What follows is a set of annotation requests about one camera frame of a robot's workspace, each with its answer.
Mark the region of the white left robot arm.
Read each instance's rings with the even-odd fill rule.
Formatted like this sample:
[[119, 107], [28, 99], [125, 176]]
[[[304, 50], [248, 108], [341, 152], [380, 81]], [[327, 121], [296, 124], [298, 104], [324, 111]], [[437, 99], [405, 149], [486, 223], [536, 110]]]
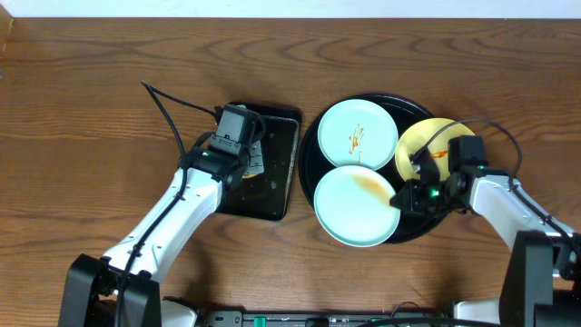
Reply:
[[210, 146], [183, 151], [173, 180], [137, 226], [101, 258], [81, 254], [65, 280], [61, 326], [193, 326], [198, 314], [163, 299], [161, 284], [200, 224], [243, 178], [261, 173], [258, 141], [205, 135]]

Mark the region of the light green plate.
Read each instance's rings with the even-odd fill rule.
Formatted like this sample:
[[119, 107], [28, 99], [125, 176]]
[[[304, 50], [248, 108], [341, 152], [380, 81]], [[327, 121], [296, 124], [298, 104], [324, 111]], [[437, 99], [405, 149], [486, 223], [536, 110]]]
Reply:
[[321, 227], [335, 240], [352, 247], [386, 242], [397, 230], [400, 210], [390, 204], [392, 185], [369, 168], [334, 168], [318, 182], [313, 209]]
[[349, 99], [334, 104], [323, 114], [317, 140], [333, 165], [360, 165], [377, 171], [394, 157], [399, 130], [380, 105]]

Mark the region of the yellow plate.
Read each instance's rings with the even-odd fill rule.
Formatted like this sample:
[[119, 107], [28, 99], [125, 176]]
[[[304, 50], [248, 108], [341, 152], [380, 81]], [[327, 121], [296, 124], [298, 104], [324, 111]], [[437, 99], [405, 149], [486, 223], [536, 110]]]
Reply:
[[[403, 181], [418, 179], [409, 157], [417, 152], [442, 127], [451, 124], [448, 118], [429, 118], [413, 124], [400, 138], [395, 153], [395, 163]], [[448, 169], [448, 141], [452, 138], [474, 133], [463, 124], [455, 124], [440, 134], [428, 146], [431, 158], [434, 160], [440, 181], [444, 182], [449, 176]]]

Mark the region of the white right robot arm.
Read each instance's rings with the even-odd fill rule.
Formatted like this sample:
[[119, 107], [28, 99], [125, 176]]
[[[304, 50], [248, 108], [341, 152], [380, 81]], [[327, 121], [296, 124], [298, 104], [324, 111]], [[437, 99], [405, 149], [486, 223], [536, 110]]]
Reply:
[[511, 251], [498, 299], [459, 302], [453, 316], [502, 326], [577, 326], [580, 323], [580, 235], [559, 223], [481, 150], [448, 151], [450, 175], [430, 176], [423, 162], [390, 203], [403, 213], [462, 209], [485, 218]]

